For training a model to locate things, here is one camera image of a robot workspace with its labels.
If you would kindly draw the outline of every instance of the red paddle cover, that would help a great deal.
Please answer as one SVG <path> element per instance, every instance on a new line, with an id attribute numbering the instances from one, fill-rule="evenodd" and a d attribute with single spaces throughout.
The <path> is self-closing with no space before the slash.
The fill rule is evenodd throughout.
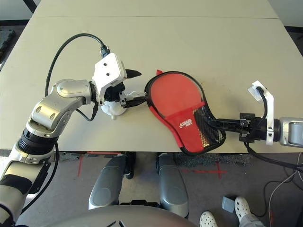
<path id="1" fill-rule="evenodd" d="M 178 145 L 191 153 L 201 152 L 204 149 L 202 133 L 195 121 L 194 111 L 205 103 L 197 85 L 182 74 L 168 73 L 152 83 L 150 98 L 161 117 L 178 134 L 178 137 L 174 135 L 176 140 L 181 140 Z"/>

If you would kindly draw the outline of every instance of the person's foot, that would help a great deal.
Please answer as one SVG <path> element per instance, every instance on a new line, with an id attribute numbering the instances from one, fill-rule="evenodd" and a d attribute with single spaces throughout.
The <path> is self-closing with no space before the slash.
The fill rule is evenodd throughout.
<path id="1" fill-rule="evenodd" d="M 241 219 L 247 215 L 250 214 L 250 207 L 246 201 L 245 198 L 238 196 L 235 200 L 235 210 L 236 214 L 238 216 L 239 222 L 241 222 Z"/>
<path id="2" fill-rule="evenodd" d="M 218 227 L 211 212 L 205 211 L 200 217 L 200 227 Z"/>

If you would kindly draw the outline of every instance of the white table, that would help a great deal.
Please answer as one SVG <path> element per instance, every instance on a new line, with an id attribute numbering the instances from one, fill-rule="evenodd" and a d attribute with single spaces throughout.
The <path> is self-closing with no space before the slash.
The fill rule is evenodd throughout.
<path id="1" fill-rule="evenodd" d="M 77 33 L 100 37 L 143 75 L 125 81 L 143 91 L 156 69 L 179 70 L 203 86 L 217 118 L 263 114 L 246 88 L 260 80 L 275 97 L 275 118 L 302 117 L 303 58 L 265 0 L 42 0 L 0 73 L 0 148 L 20 137 L 61 44 Z M 73 41 L 62 52 L 51 83 L 91 79 L 100 60 L 99 44 Z M 92 105 L 81 109 L 91 115 Z M 237 133 L 213 152 L 246 152 Z M 170 131 L 149 111 L 133 107 L 112 121 L 102 111 L 93 122 L 74 113 L 59 138 L 64 151 L 179 151 Z M 299 152 L 257 141 L 258 152 Z"/>

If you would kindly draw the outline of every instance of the black cable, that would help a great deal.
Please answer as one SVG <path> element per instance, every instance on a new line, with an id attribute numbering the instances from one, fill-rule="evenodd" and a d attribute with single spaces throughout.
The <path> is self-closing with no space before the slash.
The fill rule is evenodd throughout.
<path id="1" fill-rule="evenodd" d="M 44 191 L 47 189 L 47 187 L 49 186 L 49 184 L 51 183 L 53 177 L 55 176 L 57 167 L 58 167 L 58 163 L 59 163 L 59 148 L 58 148 L 58 143 L 55 143 L 55 165 L 53 167 L 53 172 L 50 176 L 50 178 L 48 179 L 47 183 L 45 184 L 44 188 L 39 192 L 39 194 L 34 197 L 32 199 L 32 201 L 30 201 L 29 204 L 27 204 L 23 209 L 21 214 L 23 214 L 31 205 L 33 205 L 33 203 L 44 193 Z"/>
<path id="2" fill-rule="evenodd" d="M 292 181 L 292 179 L 294 178 L 294 176 L 292 176 L 288 181 L 285 181 L 284 183 L 289 183 Z M 253 215 L 257 216 L 258 218 L 262 218 L 267 214 L 267 202 L 266 202 L 266 187 L 270 184 L 270 183 L 282 183 L 282 181 L 268 181 L 264 187 L 263 187 L 263 198 L 264 198 L 264 213 L 262 213 L 261 215 L 257 215 L 255 213 L 252 212 Z"/>
<path id="3" fill-rule="evenodd" d="M 94 105 L 94 107 L 93 107 L 93 113 L 92 113 L 92 115 L 91 115 L 91 118 L 88 118 L 88 117 L 87 117 L 81 110 L 79 110 L 79 109 L 76 109 L 76 111 L 77 111 L 78 113 L 80 113 L 80 114 L 82 115 L 82 117 L 85 118 L 85 120 L 87 120 L 88 122 L 91 122 L 91 121 L 95 118 L 96 113 L 97 113 L 97 111 L 98 111 L 98 103 L 95 102 L 95 105 Z"/>
<path id="4" fill-rule="evenodd" d="M 56 61 L 57 61 L 57 59 L 58 59 L 60 53 L 61 53 L 61 52 L 63 51 L 63 49 L 67 46 L 67 44 L 69 44 L 71 41 L 73 41 L 73 40 L 75 40 L 76 38 L 79 38 L 79 37 L 91 37 L 91 38 L 97 40 L 97 41 L 100 43 L 100 45 L 101 45 L 101 54 L 102 54 L 102 56 L 105 56 L 104 53 L 108 54 L 109 50 L 108 50 L 107 47 L 104 45 L 104 43 L 102 42 L 102 40 L 99 39 L 97 36 L 92 35 L 92 34 L 88 34 L 88 33 L 80 33 L 80 34 L 77 34 L 77 35 L 72 36 L 71 38 L 69 38 L 68 40 L 66 40 L 66 41 L 61 45 L 61 47 L 60 47 L 59 50 L 57 51 L 55 57 L 53 58 L 51 67 L 50 67 L 50 69 L 49 69 L 49 71 L 48 71 L 48 75 L 47 75 L 47 77 L 46 77 L 45 96 L 48 95 L 48 88 L 49 88 L 49 82 L 50 82 L 50 80 L 51 80 L 52 71 L 53 71 L 53 68 L 54 68 L 54 66 L 55 66 L 55 63 L 56 63 Z M 91 117 L 91 118 L 88 118 L 88 117 L 87 117 L 81 110 L 79 110 L 79 109 L 77 109 L 76 111 L 77 111 L 78 113 L 80 113 L 80 114 L 85 118 L 85 120 L 87 120 L 87 121 L 90 122 L 90 121 L 92 121 L 92 120 L 95 118 L 96 113 L 97 113 L 97 111 L 98 111 L 98 106 L 95 105 L 95 106 L 93 107 L 93 114 L 92 114 L 92 117 Z"/>
<path id="5" fill-rule="evenodd" d="M 290 175 L 288 175 L 288 173 L 287 173 L 285 167 L 284 167 L 283 169 L 284 169 L 285 174 L 286 174 L 287 176 L 290 176 Z M 300 189 L 300 190 L 303 192 L 303 188 L 302 188 L 300 185 L 298 185 L 298 184 L 294 181 L 294 176 L 293 176 L 291 179 L 292 179 L 292 182 L 294 183 L 294 185 L 295 185 L 298 189 Z"/>
<path id="6" fill-rule="evenodd" d="M 74 35 L 72 36 L 71 38 L 69 38 L 68 40 L 66 40 L 62 45 L 61 47 L 59 48 L 59 50 L 57 51 L 55 57 L 53 58 L 53 61 L 52 61 L 52 64 L 51 64 L 51 67 L 48 71 L 48 75 L 46 77 L 46 85 L 45 85 L 45 96 L 48 95 L 48 87 L 49 87 L 49 82 L 51 80 L 51 75 L 52 75 L 52 71 L 53 71 L 53 67 L 55 66 L 55 63 L 60 55 L 60 53 L 63 51 L 63 49 L 67 46 L 67 44 L 69 44 L 71 41 L 79 38 L 79 37 L 91 37 L 95 40 L 97 40 L 101 47 L 105 46 L 104 43 L 101 41 L 101 39 L 99 39 L 98 37 L 96 37 L 95 35 L 92 35 L 92 34 L 88 34 L 88 33 L 80 33 L 80 34 L 77 34 L 77 35 Z"/>

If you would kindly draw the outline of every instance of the gray floor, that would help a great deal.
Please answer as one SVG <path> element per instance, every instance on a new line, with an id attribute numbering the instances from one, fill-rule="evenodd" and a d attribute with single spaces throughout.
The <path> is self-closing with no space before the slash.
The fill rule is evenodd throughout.
<path id="1" fill-rule="evenodd" d="M 139 153 L 132 180 L 124 179 L 120 202 L 134 199 L 159 202 L 158 175 L 155 171 L 156 153 Z M 275 154 L 275 158 L 295 162 L 297 154 Z M 37 202 L 24 213 L 18 223 L 30 227 L 50 224 L 88 212 L 88 199 L 91 189 L 102 167 L 109 159 L 102 156 L 84 157 L 80 177 L 77 176 L 79 161 L 61 162 L 56 176 Z M 238 226 L 238 219 L 233 213 L 221 208 L 225 195 L 241 195 L 247 198 L 250 208 L 256 214 L 264 211 L 263 186 L 267 181 L 281 181 L 286 178 L 282 167 L 252 160 L 251 166 L 220 164 L 225 170 L 221 179 L 218 174 L 193 173 L 192 170 L 216 170 L 216 165 L 180 168 L 190 203 L 189 220 L 198 225 L 201 213 L 210 210 L 220 227 Z M 295 181 L 303 187 L 298 177 Z M 272 183 L 267 188 L 267 200 L 276 186 Z M 303 204 L 303 192 L 293 183 L 282 185 L 272 201 L 272 213 L 275 227 L 294 227 Z M 268 226 L 267 215 L 261 220 Z"/>

